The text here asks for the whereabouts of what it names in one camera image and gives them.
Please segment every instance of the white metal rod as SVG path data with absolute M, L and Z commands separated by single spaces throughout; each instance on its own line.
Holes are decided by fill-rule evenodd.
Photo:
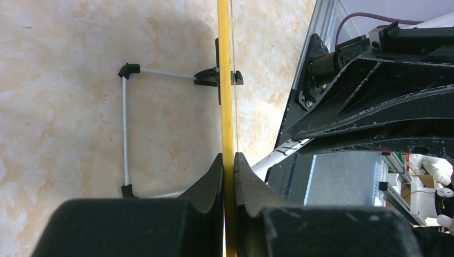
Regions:
M 125 186 L 129 185 L 129 154 L 127 140 L 127 79 L 123 77 L 123 158 L 125 165 Z
M 252 166 L 252 171 L 254 171 L 257 176 L 264 179 L 270 167 L 283 161 L 311 140 L 312 139 L 303 139 L 295 141 L 293 139 L 289 139 L 287 142 L 278 146 L 271 153 L 265 156 L 265 158 L 261 159 L 258 163 Z
M 173 78 L 178 78 L 178 79 L 195 80 L 194 76 L 186 76 L 186 75 L 180 75 L 180 74 L 176 74 L 176 73 L 170 73 L 170 72 L 164 72 L 164 71 L 158 71 L 158 70 L 150 70 L 150 69 L 140 68 L 140 72 L 146 72 L 146 73 L 162 75 L 162 76 L 167 76 L 167 77 L 173 77 Z
M 170 192 L 167 194 L 157 194 L 157 195 L 145 196 L 145 197 L 141 197 L 141 198 L 144 198 L 144 199 L 165 198 L 165 197 L 170 197 L 170 196 L 174 196 L 177 194 L 183 194 L 185 191 L 186 190 L 179 190 L 179 191 Z

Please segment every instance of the black clamp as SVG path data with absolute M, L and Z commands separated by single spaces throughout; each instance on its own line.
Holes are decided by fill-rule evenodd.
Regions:
M 127 199 L 127 198 L 138 198 L 137 196 L 134 196 L 134 194 L 132 193 L 132 185 L 131 184 L 129 184 L 127 186 L 122 186 L 122 196 L 123 196 L 124 199 Z
M 126 63 L 118 72 L 118 75 L 120 78 L 125 77 L 126 79 L 129 79 L 129 75 L 131 73 L 140 73 L 140 65 L 137 63 L 129 64 Z
M 210 87 L 217 87 L 217 94 L 219 99 L 219 105 L 221 104 L 221 89 L 219 88 L 219 40 L 215 40 L 215 47 L 216 47 L 216 67 L 203 70 L 196 75 L 194 84 L 196 85 L 203 85 L 203 86 L 210 86 Z M 230 80 L 232 85 L 243 85 L 243 75 L 241 75 L 240 71 L 230 71 Z

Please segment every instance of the black connector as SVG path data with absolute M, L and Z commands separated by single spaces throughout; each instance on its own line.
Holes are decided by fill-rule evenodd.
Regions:
M 122 186 L 122 195 L 123 195 L 123 198 L 138 198 L 138 197 L 135 197 L 134 194 L 132 193 L 131 184 L 129 184 L 127 186 Z
M 129 74 L 131 73 L 140 73 L 140 65 L 137 63 L 128 64 L 126 63 L 118 72 L 120 78 L 125 77 L 129 79 Z

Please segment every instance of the yellow pole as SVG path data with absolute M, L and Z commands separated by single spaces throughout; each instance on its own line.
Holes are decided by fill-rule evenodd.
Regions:
M 230 81 L 229 0 L 217 0 L 219 71 L 221 91 L 222 161 L 224 163 L 225 248 L 227 257 L 237 256 L 235 188 L 233 178 L 233 115 Z

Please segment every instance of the beige marble surface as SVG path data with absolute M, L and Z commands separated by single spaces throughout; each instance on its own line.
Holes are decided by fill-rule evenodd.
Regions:
M 119 68 L 213 67 L 215 0 L 0 2 L 0 256 L 28 256 L 72 198 L 119 197 Z M 234 1 L 239 149 L 272 150 L 313 0 Z M 221 151 L 215 88 L 133 75 L 130 172 L 138 196 L 187 188 Z

